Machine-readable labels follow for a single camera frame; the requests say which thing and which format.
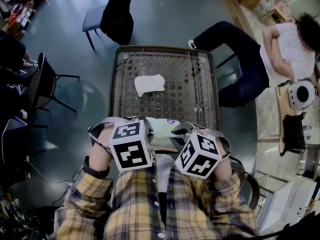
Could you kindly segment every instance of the plaid shirt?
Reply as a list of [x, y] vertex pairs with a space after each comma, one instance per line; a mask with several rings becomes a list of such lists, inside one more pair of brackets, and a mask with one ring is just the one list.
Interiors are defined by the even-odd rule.
[[253, 211], [244, 205], [236, 174], [211, 182], [173, 166], [167, 188], [166, 226], [161, 220], [154, 166], [122, 172], [113, 190], [109, 178], [83, 169], [54, 218], [52, 240], [232, 239], [259, 235]]

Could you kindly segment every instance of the concrete floor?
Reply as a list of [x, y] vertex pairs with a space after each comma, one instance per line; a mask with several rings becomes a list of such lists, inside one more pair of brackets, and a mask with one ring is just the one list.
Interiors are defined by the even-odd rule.
[[[91, 144], [87, 129], [107, 116], [109, 86], [115, 50], [118, 47], [100, 30], [93, 31], [93, 51], [82, 24], [88, 8], [104, 5], [108, 0], [49, 0], [36, 9], [22, 42], [33, 56], [45, 52], [58, 74], [79, 75], [76, 79], [58, 81], [55, 95], [77, 109], [78, 113], [52, 101], [50, 113], [39, 110], [35, 122], [47, 124], [48, 130], [34, 129], [30, 150], [47, 148], [47, 152], [30, 158], [40, 172], [57, 182], [71, 180], [88, 155]], [[134, 20], [131, 45], [188, 47], [188, 40], [219, 21], [232, 22], [224, 0], [131, 0]], [[216, 65], [232, 54], [222, 46], [213, 52]], [[238, 65], [231, 60], [218, 70], [218, 85], [224, 87], [239, 75]], [[241, 159], [251, 172], [255, 164], [257, 121], [255, 103], [244, 108], [222, 108], [220, 130], [232, 144], [232, 155]], [[13, 194], [23, 208], [30, 205], [50, 206], [67, 185], [45, 180], [33, 168], [32, 179], [13, 186]], [[109, 174], [118, 170], [111, 165]]]

